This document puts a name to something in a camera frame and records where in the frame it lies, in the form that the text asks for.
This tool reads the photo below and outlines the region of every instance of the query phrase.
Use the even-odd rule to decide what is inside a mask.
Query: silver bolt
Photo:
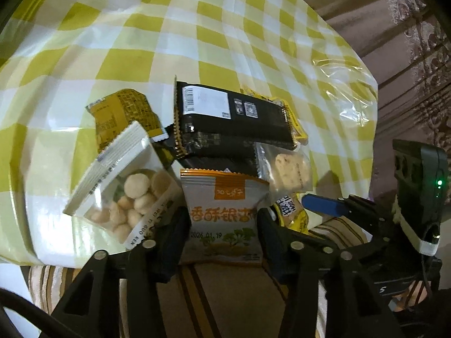
[[[146,249],[152,249],[155,245],[156,245],[156,241],[150,239],[150,240],[146,240],[146,241],[143,243],[143,248],[146,248]]]
[[[304,243],[301,243],[300,241],[293,241],[290,246],[293,250],[302,250],[304,248]]]
[[[341,252],[340,257],[345,261],[350,261],[352,259],[352,254],[349,252]]]
[[[107,252],[104,250],[99,250],[94,253],[94,258],[97,259],[98,261],[101,261],[106,256],[107,256]]]

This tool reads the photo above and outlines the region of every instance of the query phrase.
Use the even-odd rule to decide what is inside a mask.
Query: brown striped cloth
[[[338,247],[366,242],[362,230],[346,218],[331,219],[310,230]],[[51,314],[79,270],[58,266],[31,267],[28,283],[33,302]],[[128,338],[126,280],[120,283],[121,337]],[[168,284],[158,284],[168,338],[275,338],[285,309],[288,289],[263,268],[221,264],[178,267]],[[326,299],[319,286],[316,337],[323,338]]]

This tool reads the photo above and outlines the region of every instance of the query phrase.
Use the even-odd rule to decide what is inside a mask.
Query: white floor
[[[26,287],[20,267],[13,264],[0,263],[0,287],[17,293],[31,301],[30,292]],[[6,309],[13,324],[24,338],[38,338],[38,329],[19,314]]]

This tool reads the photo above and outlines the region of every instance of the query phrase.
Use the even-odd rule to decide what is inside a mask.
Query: macadamia nut
[[[156,202],[156,198],[153,194],[146,193],[141,197],[135,199],[134,208],[140,214],[146,214],[153,204]]]
[[[125,211],[121,209],[116,202],[110,203],[110,221],[114,225],[120,225],[127,222],[127,216]]]
[[[132,174],[127,177],[123,185],[123,191],[130,198],[138,198],[147,192],[150,187],[150,179],[141,173]]]
[[[138,222],[143,218],[143,216],[136,210],[129,210],[127,212],[127,220],[129,226],[133,229]]]
[[[150,188],[152,189],[152,193],[160,198],[164,192],[171,185],[172,179],[171,176],[164,170],[157,172],[153,177],[150,184]]]
[[[127,197],[126,195],[123,195],[117,201],[117,205],[123,210],[130,210],[133,208],[133,199]]]
[[[91,216],[91,221],[95,223],[105,223],[110,219],[110,210],[104,208],[102,210],[95,211]]]
[[[123,243],[127,240],[127,237],[130,235],[130,232],[132,232],[132,229],[129,225],[126,223],[123,223],[122,225],[119,225],[116,227],[113,231],[113,234],[117,237],[119,240],[119,243]]]

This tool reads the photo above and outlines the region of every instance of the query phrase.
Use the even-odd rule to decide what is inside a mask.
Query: plastic table cover
[[[24,0],[0,35],[3,260],[81,267],[99,248],[123,251],[62,213],[96,156],[85,106],[133,88],[167,126],[176,74],[288,100],[309,136],[314,191],[368,195],[377,84],[304,1]]]

